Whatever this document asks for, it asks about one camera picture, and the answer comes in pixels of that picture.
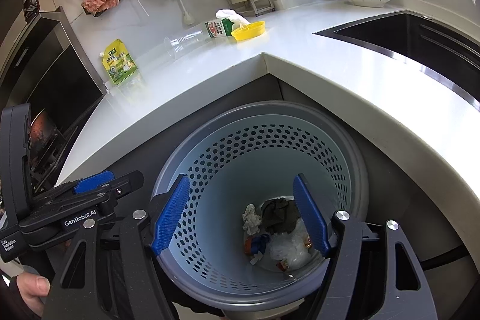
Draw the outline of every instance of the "white countertop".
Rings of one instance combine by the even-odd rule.
[[[241,43],[215,39],[175,62],[162,46],[153,48],[137,59],[140,72],[112,88],[95,109],[58,184],[102,171],[192,112],[272,73],[349,123],[397,163],[449,219],[478,267],[480,223],[464,216],[480,215],[480,112],[399,60],[313,34],[402,8],[325,1],[262,16],[262,36]],[[409,9],[448,22],[444,10],[431,4]],[[456,27],[469,33],[478,29],[470,22]]]

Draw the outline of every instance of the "human hand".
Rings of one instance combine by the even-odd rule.
[[[32,312],[42,317],[43,302],[40,297],[46,297],[50,291],[50,282],[40,275],[23,272],[17,276],[17,287],[23,301]]]

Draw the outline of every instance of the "trash can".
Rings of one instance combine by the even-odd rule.
[[[154,186],[168,191],[179,174],[190,197],[169,248],[158,261],[191,297],[228,311],[268,310],[319,288],[328,262],[315,253],[303,268],[281,272],[251,265],[243,252],[248,204],[292,196],[303,173],[311,191],[364,219],[368,178],[349,134],[327,115],[284,101],[252,103],[217,116],[172,153]]]

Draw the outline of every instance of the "plastic bag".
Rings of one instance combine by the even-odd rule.
[[[306,244],[309,241],[307,229],[302,219],[291,234],[282,233],[272,236],[270,241],[270,257],[282,262],[282,269],[298,270],[311,259]]]
[[[244,28],[245,26],[249,25],[250,22],[248,22],[244,17],[242,17],[240,14],[237,14],[233,10],[230,9],[222,9],[217,11],[216,17],[218,19],[229,19],[230,21],[233,22],[233,29],[235,30],[236,28]]]

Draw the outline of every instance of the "plastic cup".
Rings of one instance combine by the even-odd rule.
[[[178,59],[211,40],[204,24],[165,37],[165,46],[173,59]]]

